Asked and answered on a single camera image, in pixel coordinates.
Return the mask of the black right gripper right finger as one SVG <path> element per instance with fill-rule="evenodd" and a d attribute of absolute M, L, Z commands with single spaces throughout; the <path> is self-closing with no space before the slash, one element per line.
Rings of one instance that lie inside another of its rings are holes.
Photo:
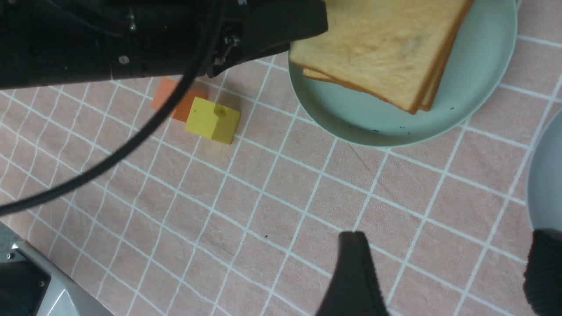
<path fill-rule="evenodd" d="M 554 229 L 533 231 L 522 289 L 538 316 L 562 314 L 562 234 Z"/>

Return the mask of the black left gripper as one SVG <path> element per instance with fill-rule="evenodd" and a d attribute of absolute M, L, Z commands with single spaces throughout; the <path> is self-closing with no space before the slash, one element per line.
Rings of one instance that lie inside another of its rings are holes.
<path fill-rule="evenodd" d="M 209 24 L 210 0 L 110 0 L 120 37 L 107 40 L 112 79 L 180 75 Z M 328 30 L 323 0 L 225 0 L 213 47 L 198 76 L 289 50 Z"/>

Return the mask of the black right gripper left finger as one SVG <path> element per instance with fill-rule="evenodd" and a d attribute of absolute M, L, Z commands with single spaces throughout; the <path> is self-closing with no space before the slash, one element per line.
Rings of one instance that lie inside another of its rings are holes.
<path fill-rule="evenodd" d="M 367 236 L 339 234 L 335 271 L 317 316 L 388 316 Z"/>

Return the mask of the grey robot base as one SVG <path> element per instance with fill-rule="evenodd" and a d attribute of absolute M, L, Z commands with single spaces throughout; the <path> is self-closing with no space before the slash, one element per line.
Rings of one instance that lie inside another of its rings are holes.
<path fill-rule="evenodd" d="M 2 316 L 111 316 L 51 260 L 1 224 Z"/>

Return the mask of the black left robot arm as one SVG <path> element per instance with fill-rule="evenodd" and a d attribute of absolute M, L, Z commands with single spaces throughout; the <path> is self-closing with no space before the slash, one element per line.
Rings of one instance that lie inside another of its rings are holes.
<path fill-rule="evenodd" d="M 2 0 L 2 90 L 182 77 L 163 107 L 108 158 L 2 205 L 1 216 L 51 202 L 116 166 L 179 109 L 198 77 L 287 51 L 327 30 L 323 0 Z M 38 316 L 46 307 L 74 312 L 57 306 L 54 290 L 66 296 L 63 290 L 78 285 L 36 249 L 18 246 L 1 258 L 1 315 Z M 339 234 L 335 275 L 316 315 L 389 316 L 363 232 Z"/>

